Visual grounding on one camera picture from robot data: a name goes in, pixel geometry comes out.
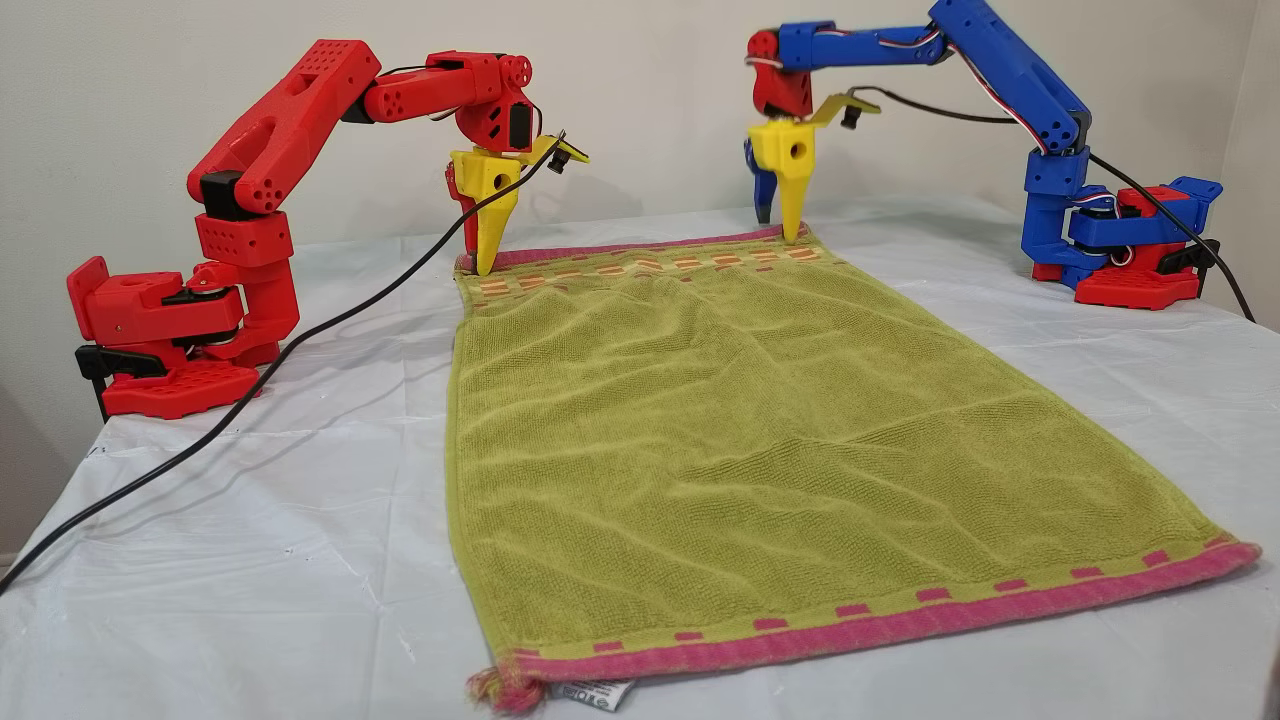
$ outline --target red and white wire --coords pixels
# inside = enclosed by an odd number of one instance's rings
[[[942,35],[942,29],[934,28],[933,32],[925,35],[920,40],[916,40],[915,42],[899,42],[896,40],[888,40],[886,37],[878,37],[877,40],[884,47],[901,47],[910,50],[913,47],[924,47],[925,45],[933,42],[940,35]]]
[[[1018,124],[1023,126],[1023,129],[1025,129],[1027,132],[1029,132],[1030,136],[1032,136],[1032,140],[1034,140],[1036,145],[1039,146],[1041,154],[1048,155],[1048,146],[1044,145],[1044,140],[1039,136],[1038,132],[1036,132],[1036,128],[1033,128],[1030,123],[1028,123],[1025,119],[1023,119],[1021,115],[1019,115],[1018,113],[1015,113],[1012,108],[1010,108],[1009,105],[1006,105],[1005,101],[1001,100],[998,95],[996,95],[996,91],[992,90],[991,85],[987,82],[987,79],[984,77],[982,77],[982,72],[978,70],[978,67],[973,64],[973,60],[970,60],[969,58],[966,58],[965,54],[961,53],[960,49],[956,47],[955,45],[948,45],[947,47],[950,47],[956,55],[959,55],[960,59],[964,60],[964,64],[969,65],[969,72],[973,73],[973,78],[975,81],[978,81],[978,85],[982,86],[982,90],[987,94],[988,97],[991,97],[992,102],[995,102],[996,105],[1000,105],[1001,110],[1004,110],[1005,113],[1007,113],[1010,118],[1018,120]]]
[[[1071,199],[1071,204],[1074,204],[1074,205],[1087,205],[1087,204],[1093,202],[1096,200],[1102,200],[1103,197],[1110,197],[1111,199],[1111,209],[1115,210],[1115,214],[1119,218],[1120,217],[1120,199],[1116,197],[1116,193],[1114,193],[1114,192],[1094,192],[1093,195],[1087,195],[1084,197],[1074,197],[1074,199]]]

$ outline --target table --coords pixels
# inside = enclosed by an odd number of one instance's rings
[[[1073,304],[1066,288],[1028,279],[1016,218],[975,200],[884,199],[809,222],[838,255],[1129,443],[1219,524],[1280,550],[1280,336],[1203,302],[1161,313]],[[750,210],[709,211],[512,229],[504,247],[749,229]],[[300,247],[300,328],[364,300],[433,240]],[[65,538],[0,598],[0,717],[488,715],[463,697],[490,659],[444,515],[460,245],[302,346],[224,437]],[[220,413],[111,419],[36,537]],[[1116,607],[643,680],[621,712],[1252,720],[1280,683],[1277,579],[1265,555],[1221,582]],[[604,717],[567,700],[541,712]]]

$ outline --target towel tag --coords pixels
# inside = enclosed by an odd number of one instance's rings
[[[556,683],[552,697],[567,697],[582,705],[590,705],[609,712],[618,711],[622,696],[627,694],[635,680],[579,680],[576,683]]]

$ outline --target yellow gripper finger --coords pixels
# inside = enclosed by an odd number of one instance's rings
[[[879,113],[870,102],[850,95],[832,95],[809,120],[769,120],[746,131],[755,152],[755,164],[778,177],[778,201],[782,205],[782,240],[791,243],[800,236],[804,197],[814,169],[817,128],[827,127],[845,106],[865,113]]]

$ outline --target towel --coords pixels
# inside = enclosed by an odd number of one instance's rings
[[[1093,607],[1260,550],[808,228],[460,259],[449,530],[475,696]]]

